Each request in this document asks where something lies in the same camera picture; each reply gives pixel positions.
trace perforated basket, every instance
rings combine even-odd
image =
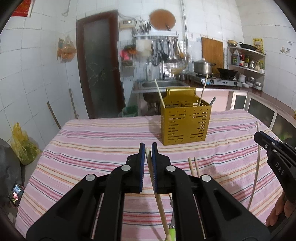
[[[212,106],[195,95],[195,88],[167,88],[161,106],[161,137],[164,145],[204,141]]]

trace green trash bin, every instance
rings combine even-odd
[[[124,107],[118,114],[118,117],[134,117],[138,116],[138,108],[136,105]]]

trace tiled wall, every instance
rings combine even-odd
[[[201,43],[198,39],[201,36],[223,41],[225,47],[228,39],[243,41],[242,26],[235,0],[184,0],[184,3],[189,45],[192,47],[192,55],[195,58],[201,58]],[[96,13],[118,9],[121,16],[137,19],[142,17],[148,20],[149,14],[159,8],[167,9],[174,14],[176,25],[172,31],[176,31],[182,38],[185,32],[179,0],[71,0],[69,16],[65,20],[65,33],[69,33],[73,39],[76,35],[76,20]],[[131,30],[119,32],[120,41],[131,39]],[[73,85],[80,85],[78,75],[71,76],[69,83],[70,79]],[[135,96],[131,93],[132,86],[133,81],[123,82],[126,105],[135,104],[136,101]],[[77,90],[77,92],[76,102],[84,103],[81,91]]]
[[[263,92],[296,109],[296,32],[273,0],[237,0],[244,42],[263,38],[266,51]],[[291,49],[282,53],[282,47]]]
[[[57,61],[68,0],[36,0],[31,18],[11,17],[0,34],[0,138],[9,141],[19,122],[43,149],[74,118],[66,64]]]

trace electrical box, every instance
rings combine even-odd
[[[121,20],[119,22],[119,29],[132,29],[136,26],[136,20],[135,19],[130,19],[130,20]]]

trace pink tablecloth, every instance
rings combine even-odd
[[[140,142],[170,157],[173,165],[190,174],[188,157],[196,157],[202,174],[209,174],[244,206],[248,205],[257,161],[256,118],[243,110],[213,112],[205,142],[163,146],[160,117],[71,120],[42,153],[20,202],[16,228],[25,236],[28,228],[65,193],[89,173],[110,173],[137,153]],[[260,130],[275,137],[263,123]],[[265,222],[281,187],[261,149],[260,170],[250,211]],[[172,208],[162,195],[168,223]],[[164,239],[148,166],[144,170],[142,194],[126,194],[122,240]]]

